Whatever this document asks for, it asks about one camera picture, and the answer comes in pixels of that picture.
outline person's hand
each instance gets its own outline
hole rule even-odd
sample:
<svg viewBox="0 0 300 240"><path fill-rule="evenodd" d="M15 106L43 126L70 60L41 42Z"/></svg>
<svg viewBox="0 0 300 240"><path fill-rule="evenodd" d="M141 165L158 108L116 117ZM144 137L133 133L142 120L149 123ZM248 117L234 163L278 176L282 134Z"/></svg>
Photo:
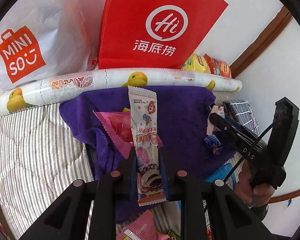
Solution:
<svg viewBox="0 0 300 240"><path fill-rule="evenodd" d="M253 204L253 207L260 207L267 204L274 193L274 188L270 184L265 183L252 189L249 182L250 178L250 167L248 161L245 160L242 171L239 173L239 181L237 185L235 185L234 192L243 200L243 202Z"/></svg>

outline yellow snack bag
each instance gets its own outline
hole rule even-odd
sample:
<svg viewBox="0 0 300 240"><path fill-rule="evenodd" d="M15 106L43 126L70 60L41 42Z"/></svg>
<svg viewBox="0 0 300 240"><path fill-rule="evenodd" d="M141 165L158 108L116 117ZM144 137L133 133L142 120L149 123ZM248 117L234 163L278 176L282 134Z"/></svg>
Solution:
<svg viewBox="0 0 300 240"><path fill-rule="evenodd" d="M191 54L181 69L210 74L210 68L206 60L197 54Z"/></svg>

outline rolled tablecloth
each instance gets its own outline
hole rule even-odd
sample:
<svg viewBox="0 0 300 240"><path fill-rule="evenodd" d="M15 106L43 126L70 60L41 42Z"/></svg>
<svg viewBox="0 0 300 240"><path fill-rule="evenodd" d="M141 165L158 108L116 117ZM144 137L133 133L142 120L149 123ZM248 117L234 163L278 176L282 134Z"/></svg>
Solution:
<svg viewBox="0 0 300 240"><path fill-rule="evenodd" d="M27 108L64 102L84 91L122 86L198 86L214 91L240 91L239 80L162 68L91 70L29 83L0 96L0 116Z"/></svg>

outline purple towel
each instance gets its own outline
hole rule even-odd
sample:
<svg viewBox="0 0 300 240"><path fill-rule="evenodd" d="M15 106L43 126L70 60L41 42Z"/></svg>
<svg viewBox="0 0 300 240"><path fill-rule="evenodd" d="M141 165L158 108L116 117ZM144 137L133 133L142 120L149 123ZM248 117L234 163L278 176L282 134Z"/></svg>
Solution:
<svg viewBox="0 0 300 240"><path fill-rule="evenodd" d="M215 101L211 91L190 86L146 88L157 93L158 135L169 157L177 162L181 169L203 179L234 156L235 150L222 134L218 135L223 146L220 155L214 155L204 146L209 106ZM130 108L128 88L87 91L60 105L61 117L71 128L73 136L96 149L96 180L115 170L123 157L93 111L119 112L124 107ZM141 211L136 200L131 205L125 203L117 205L116 208L117 221Z"/></svg>

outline white circle logo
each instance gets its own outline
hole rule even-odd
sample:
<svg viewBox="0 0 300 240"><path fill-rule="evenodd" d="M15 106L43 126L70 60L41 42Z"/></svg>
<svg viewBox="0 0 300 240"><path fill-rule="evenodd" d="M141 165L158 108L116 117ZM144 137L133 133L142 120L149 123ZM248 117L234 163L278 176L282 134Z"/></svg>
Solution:
<svg viewBox="0 0 300 240"><path fill-rule="evenodd" d="M161 22L156 22L155 23L157 25L157 27L153 31L152 28L151 28L151 22L152 22L153 18L158 13L160 13L162 11L165 11L165 10L174 10L174 11L177 11L179 14L181 14L182 17L183 17L183 27L174 36L172 36L170 38L163 39L161 36L155 34L154 31L155 32L159 31L160 28L165 25L165 27L163 28L163 32L166 32L169 29L169 27L170 27L169 32L170 33L175 33L176 31L174 31L174 29L179 24L179 21L178 21L177 17L173 18L173 13L170 13ZM185 32L187 26L188 26L188 16L187 16L186 12L183 9L181 9L180 7L175 6L175 5L164 5L164 6L161 6L161 7L157 8L157 9L153 10L152 13L149 14L149 16L148 16L148 18L146 20L146 30L147 30L147 32L149 33L149 35L152 38L154 38L154 39L156 39L158 41L173 41L176 38L179 38Z"/></svg>

